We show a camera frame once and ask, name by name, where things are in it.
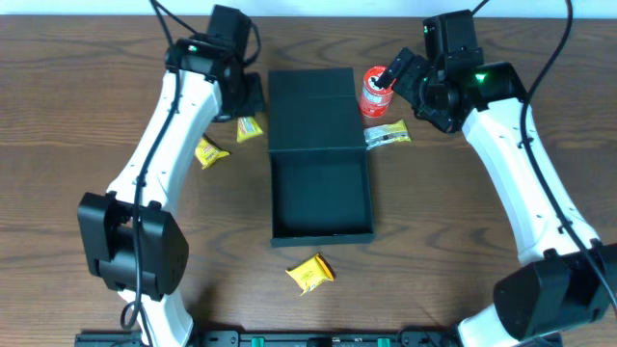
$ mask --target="white wall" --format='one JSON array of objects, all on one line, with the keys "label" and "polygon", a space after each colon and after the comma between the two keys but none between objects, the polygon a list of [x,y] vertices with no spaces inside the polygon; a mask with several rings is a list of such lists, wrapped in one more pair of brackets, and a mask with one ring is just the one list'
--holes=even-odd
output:
[{"label": "white wall", "polygon": [[[252,15],[419,16],[472,9],[480,0],[160,0],[176,14],[215,3]],[[576,17],[615,18],[617,0],[573,0]],[[1,14],[152,14],[148,0],[0,0]],[[479,16],[564,17],[564,0],[491,0]]]}]

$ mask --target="green led light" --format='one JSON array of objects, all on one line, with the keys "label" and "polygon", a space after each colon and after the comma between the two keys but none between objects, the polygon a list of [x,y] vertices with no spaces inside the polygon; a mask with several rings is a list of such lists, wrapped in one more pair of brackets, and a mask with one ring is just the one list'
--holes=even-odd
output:
[{"label": "green led light", "polygon": [[476,73],[475,74],[475,79],[478,80],[478,82],[482,83],[484,82],[484,79],[486,78],[486,73]]}]

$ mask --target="green connector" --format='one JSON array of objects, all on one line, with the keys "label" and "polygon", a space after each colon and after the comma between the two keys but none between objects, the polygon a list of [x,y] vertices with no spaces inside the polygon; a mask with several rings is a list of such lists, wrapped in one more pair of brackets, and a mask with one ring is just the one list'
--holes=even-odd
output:
[{"label": "green connector", "polygon": [[251,347],[264,347],[266,340],[263,337],[253,337],[251,339]]},{"label": "green connector", "polygon": [[378,338],[377,347],[389,347],[389,338]]}]

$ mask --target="wrapped snack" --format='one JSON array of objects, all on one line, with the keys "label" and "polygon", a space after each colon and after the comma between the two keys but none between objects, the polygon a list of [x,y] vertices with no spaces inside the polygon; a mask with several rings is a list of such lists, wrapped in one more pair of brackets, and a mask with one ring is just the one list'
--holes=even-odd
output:
[{"label": "wrapped snack", "polygon": [[364,130],[364,138],[369,150],[381,145],[387,145],[395,142],[411,142],[412,138],[407,132],[407,126],[403,120],[399,120],[392,124],[374,126]]},{"label": "wrapped snack", "polygon": [[205,138],[200,138],[200,142],[197,148],[195,148],[195,157],[200,161],[202,170],[212,166],[219,158],[228,155],[229,152],[216,148],[214,145],[207,142]]},{"label": "wrapped snack", "polygon": [[335,280],[335,276],[321,254],[317,254],[293,270],[288,270],[287,274],[304,290],[300,296],[309,293],[326,280]]},{"label": "wrapped snack", "polygon": [[238,144],[261,134],[263,134],[263,131],[253,117],[240,117],[238,119]]}]

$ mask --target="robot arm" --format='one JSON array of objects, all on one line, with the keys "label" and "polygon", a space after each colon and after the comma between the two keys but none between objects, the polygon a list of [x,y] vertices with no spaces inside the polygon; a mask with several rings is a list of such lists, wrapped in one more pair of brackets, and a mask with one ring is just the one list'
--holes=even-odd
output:
[{"label": "robot arm", "polygon": [[[256,27],[236,9],[215,6],[206,34],[180,39],[166,57],[169,67],[161,95],[144,136],[107,194],[86,193],[78,221],[88,267],[107,287],[128,303],[135,300],[136,255],[132,216],[136,177],[154,139],[166,122],[175,97],[175,74],[180,74],[177,111],[147,167],[140,201],[142,308],[154,347],[185,346],[193,319],[178,289],[188,260],[188,243],[175,222],[177,203],[198,140],[213,121],[252,116],[263,111],[263,93],[257,73],[244,68],[251,28]],[[147,344],[145,334],[142,341]]]},{"label": "robot arm", "polygon": [[[184,178],[193,159],[193,152],[201,134],[221,112],[222,98],[216,80],[208,81],[201,73],[181,70],[181,91],[178,110],[161,141],[146,175],[146,185],[142,188],[142,206],[150,201],[161,204],[161,210],[170,212],[175,218],[177,201]],[[128,164],[118,178],[107,189],[116,193],[116,200],[132,203],[135,195],[135,177],[158,135],[171,107],[175,93],[173,72],[166,72],[163,88],[154,115],[148,128],[137,145]],[[124,289],[119,292],[128,303],[135,300],[135,292]],[[182,303],[179,289],[164,295],[160,301],[144,297],[143,308],[147,322],[140,317],[142,326],[148,324],[154,346],[184,346],[193,329],[193,319]],[[145,335],[142,341],[147,344]]]},{"label": "robot arm", "polygon": [[[532,170],[519,129],[526,91],[508,63],[484,65],[469,11],[424,20],[427,58],[403,48],[376,82],[393,83],[416,118],[445,133],[463,131],[486,166],[512,225],[523,268],[498,282],[495,303],[462,321],[443,345],[516,346],[602,318],[608,296],[580,248],[562,230]],[[530,109],[526,123],[541,172],[583,247],[614,286],[617,245],[603,246],[578,214],[542,147]]]},{"label": "robot arm", "polygon": [[[519,117],[522,104],[517,98],[489,103],[483,112],[473,110],[463,124],[463,133],[487,168],[512,225],[522,266],[543,261],[545,252],[575,254],[579,249],[567,233],[559,231],[560,221],[554,214],[524,149],[520,146]],[[570,200],[533,125],[531,109],[527,124],[533,134],[531,144],[550,189],[562,210],[573,222],[573,229],[588,249],[598,234],[578,214]],[[521,341],[504,328],[495,305],[459,324],[458,333],[464,346],[516,346]]]}]

